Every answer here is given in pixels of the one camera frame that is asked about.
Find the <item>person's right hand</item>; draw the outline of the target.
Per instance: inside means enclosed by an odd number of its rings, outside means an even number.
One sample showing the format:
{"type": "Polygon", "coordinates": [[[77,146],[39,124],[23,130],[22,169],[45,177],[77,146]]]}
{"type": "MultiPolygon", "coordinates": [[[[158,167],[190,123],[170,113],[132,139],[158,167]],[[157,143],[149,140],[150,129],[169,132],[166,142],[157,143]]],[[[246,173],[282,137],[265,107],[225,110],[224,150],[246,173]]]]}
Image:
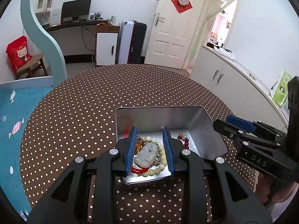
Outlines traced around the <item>person's right hand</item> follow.
{"type": "Polygon", "coordinates": [[[255,171],[254,192],[265,207],[284,202],[298,187],[298,183],[278,183],[262,173],[255,171]]]}

